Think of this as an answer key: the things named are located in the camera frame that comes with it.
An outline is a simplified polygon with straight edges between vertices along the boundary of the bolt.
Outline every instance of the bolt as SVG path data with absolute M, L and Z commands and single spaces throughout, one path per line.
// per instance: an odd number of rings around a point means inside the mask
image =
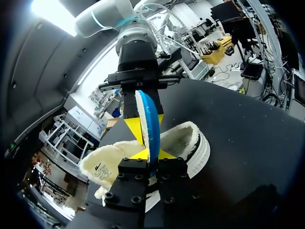
M 105 193 L 105 198 L 110 200 L 114 198 L 114 194 L 112 192 L 106 192 Z
M 169 180 L 171 177 L 170 177 L 170 175 L 168 175 L 168 174 L 165 174 L 165 175 L 163 175 L 162 176 L 162 179 L 163 180 Z
M 133 197 L 132 198 L 132 203 L 133 204 L 139 204 L 142 202 L 142 198 L 141 197 Z
M 123 178 L 125 175 L 124 175 L 124 173 L 119 173 L 118 174 L 118 178 Z
M 166 198 L 166 199 L 164 200 L 164 203 L 165 203 L 165 204 L 172 204 L 173 202 L 174 202 L 173 197 L 169 197 L 169 198 Z
M 181 175 L 182 178 L 187 178 L 187 176 L 188 176 L 187 173 L 184 173 L 184 174 Z
M 134 178 L 135 178 L 136 180 L 142 180 L 142 179 L 143 179 L 143 176 L 142 176 L 142 175 L 136 175 Z
M 198 194 L 194 194 L 194 195 L 193 195 L 193 198 L 194 198 L 194 199 L 200 199 L 200 198 L 201 198 L 201 196 L 200 196 L 200 195 L 198 195 Z

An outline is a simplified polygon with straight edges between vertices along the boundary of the white shelving rack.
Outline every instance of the white shelving rack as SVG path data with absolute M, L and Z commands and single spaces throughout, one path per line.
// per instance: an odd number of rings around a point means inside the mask
M 71 127 L 67 122 L 60 119 L 57 121 L 57 127 L 52 133 L 46 134 L 44 131 L 41 131 L 39 134 L 39 139 L 44 143 L 42 151 L 44 154 L 46 154 L 46 156 L 48 156 L 63 170 L 69 172 L 79 180 L 87 182 L 87 177 L 80 171 L 80 164 L 84 154 L 87 151 L 87 148 L 89 146 L 93 147 L 93 143 L 83 137 L 78 132 L 79 129 L 79 126 Z M 77 145 L 80 139 L 85 142 L 83 148 Z M 74 144 L 75 147 L 82 150 L 80 157 L 75 156 L 72 152 L 64 147 L 64 142 L 68 141 L 70 141 L 70 145 Z

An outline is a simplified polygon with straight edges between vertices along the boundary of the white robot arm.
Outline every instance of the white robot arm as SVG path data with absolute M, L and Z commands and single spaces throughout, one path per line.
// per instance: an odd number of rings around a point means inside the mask
M 147 3 L 165 4 L 168 0 L 142 0 L 135 10 L 129 0 L 101 0 L 75 18 L 75 30 L 82 37 L 90 37 L 99 31 L 115 28 L 120 32 L 116 45 L 119 55 L 124 44 L 141 40 L 150 42 L 157 49 L 157 40 L 150 25 L 138 17 L 139 10 Z

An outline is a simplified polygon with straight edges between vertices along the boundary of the floor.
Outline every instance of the floor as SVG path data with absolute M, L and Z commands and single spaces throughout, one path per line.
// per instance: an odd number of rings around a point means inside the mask
M 215 41 L 221 38 L 223 35 L 219 30 L 216 30 L 207 38 L 210 41 Z M 237 46 L 235 46 L 234 54 L 232 56 L 224 56 L 218 65 L 214 65 L 215 74 L 212 77 L 208 77 L 205 81 L 217 84 L 228 89 L 237 90 L 242 85 L 241 71 L 231 69 L 232 66 L 238 67 L 242 63 L 242 58 L 239 54 Z

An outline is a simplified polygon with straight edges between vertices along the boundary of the black table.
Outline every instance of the black table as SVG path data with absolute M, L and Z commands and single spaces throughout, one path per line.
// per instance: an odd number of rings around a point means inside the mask
M 202 81 L 182 79 L 159 94 L 162 132 L 192 121 L 210 143 L 210 158 L 192 184 L 211 211 L 237 203 L 260 185 L 273 184 L 285 195 L 305 155 L 304 123 L 247 95 Z M 100 146 L 134 139 L 120 119 Z M 90 183 L 89 204 L 101 204 L 94 197 L 98 188 Z M 145 225 L 162 225 L 160 203 L 146 214 Z

